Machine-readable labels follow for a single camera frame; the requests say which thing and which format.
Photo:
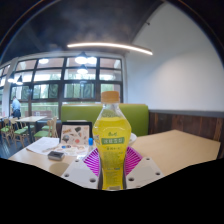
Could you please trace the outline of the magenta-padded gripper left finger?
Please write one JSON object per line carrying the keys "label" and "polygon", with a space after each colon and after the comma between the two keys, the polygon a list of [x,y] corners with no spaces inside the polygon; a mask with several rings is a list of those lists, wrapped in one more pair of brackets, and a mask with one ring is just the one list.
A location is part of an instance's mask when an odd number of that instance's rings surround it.
{"label": "magenta-padded gripper left finger", "polygon": [[100,172],[98,150],[93,149],[83,159],[75,159],[61,177],[81,187],[97,189]]}

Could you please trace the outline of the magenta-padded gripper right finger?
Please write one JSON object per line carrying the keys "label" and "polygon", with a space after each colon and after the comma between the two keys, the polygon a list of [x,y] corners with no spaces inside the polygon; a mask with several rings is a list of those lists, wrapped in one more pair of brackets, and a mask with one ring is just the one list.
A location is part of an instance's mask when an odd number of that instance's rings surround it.
{"label": "magenta-padded gripper right finger", "polygon": [[126,151],[124,175],[127,189],[140,188],[164,177],[152,158],[143,157],[132,147]]}

